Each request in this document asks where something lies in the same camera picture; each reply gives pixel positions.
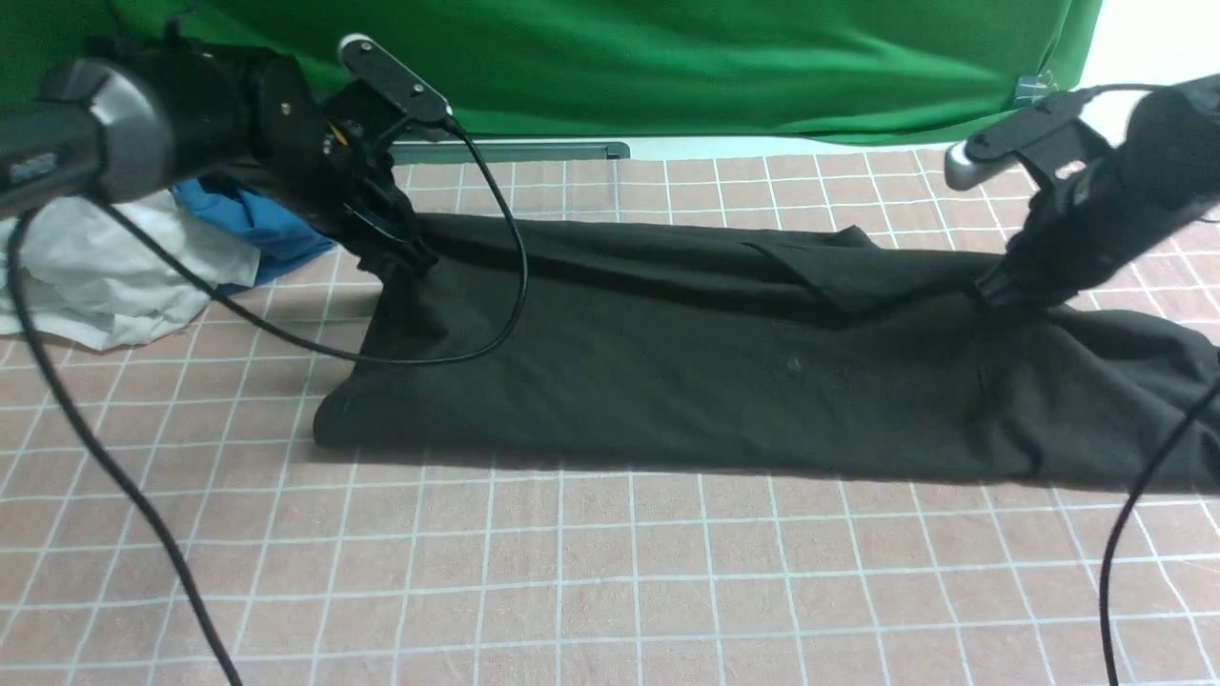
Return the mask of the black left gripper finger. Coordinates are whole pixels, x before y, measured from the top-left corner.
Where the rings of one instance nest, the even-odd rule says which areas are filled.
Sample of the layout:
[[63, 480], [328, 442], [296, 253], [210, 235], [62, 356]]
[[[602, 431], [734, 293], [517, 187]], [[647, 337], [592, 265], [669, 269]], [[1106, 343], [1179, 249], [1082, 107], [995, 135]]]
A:
[[353, 254], [357, 269], [379, 282], [396, 277], [421, 278], [429, 272], [438, 256], [414, 232], [403, 232], [400, 226], [375, 217], [375, 214], [355, 214], [356, 231]]

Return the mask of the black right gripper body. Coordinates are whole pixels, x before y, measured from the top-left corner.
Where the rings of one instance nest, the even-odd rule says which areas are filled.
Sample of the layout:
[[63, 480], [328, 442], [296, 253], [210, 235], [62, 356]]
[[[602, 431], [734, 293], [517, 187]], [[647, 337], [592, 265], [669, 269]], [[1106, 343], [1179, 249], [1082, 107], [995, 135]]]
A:
[[985, 305], [1059, 308], [1122, 269], [1126, 260], [1114, 242], [1111, 170], [1109, 160], [1099, 160], [1054, 190], [1037, 192], [1024, 228], [977, 281]]

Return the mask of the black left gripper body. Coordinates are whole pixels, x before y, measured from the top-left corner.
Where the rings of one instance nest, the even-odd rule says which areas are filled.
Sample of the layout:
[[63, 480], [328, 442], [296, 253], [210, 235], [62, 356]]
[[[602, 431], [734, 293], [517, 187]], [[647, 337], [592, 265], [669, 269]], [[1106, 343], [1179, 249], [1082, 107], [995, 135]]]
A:
[[355, 214], [375, 214], [418, 236], [383, 139], [396, 121], [396, 109], [355, 81], [321, 103], [283, 99], [277, 107], [277, 201], [349, 248], [360, 229]]

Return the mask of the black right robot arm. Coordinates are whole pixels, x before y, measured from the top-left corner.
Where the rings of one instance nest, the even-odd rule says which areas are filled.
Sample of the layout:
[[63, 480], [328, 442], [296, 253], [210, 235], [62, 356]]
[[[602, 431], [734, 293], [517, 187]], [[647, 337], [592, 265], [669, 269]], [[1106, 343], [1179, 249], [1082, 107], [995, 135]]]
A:
[[1143, 87], [1119, 145], [1082, 118], [1104, 92], [1055, 92], [946, 153], [953, 190], [1014, 165], [1037, 187], [1024, 227], [977, 283], [989, 308], [1058, 308], [1216, 208], [1216, 74]]

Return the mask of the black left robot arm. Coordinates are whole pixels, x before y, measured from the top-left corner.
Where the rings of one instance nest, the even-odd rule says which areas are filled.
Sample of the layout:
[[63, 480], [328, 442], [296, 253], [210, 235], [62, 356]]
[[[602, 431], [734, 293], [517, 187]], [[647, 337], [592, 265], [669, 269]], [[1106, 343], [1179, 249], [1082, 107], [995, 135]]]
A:
[[371, 35], [344, 35], [336, 52], [350, 79], [323, 100], [287, 52], [181, 35], [60, 65], [33, 104], [2, 114], [2, 217], [223, 172], [379, 280], [427, 273], [436, 254], [396, 189], [390, 146], [403, 131], [444, 131], [449, 103]]

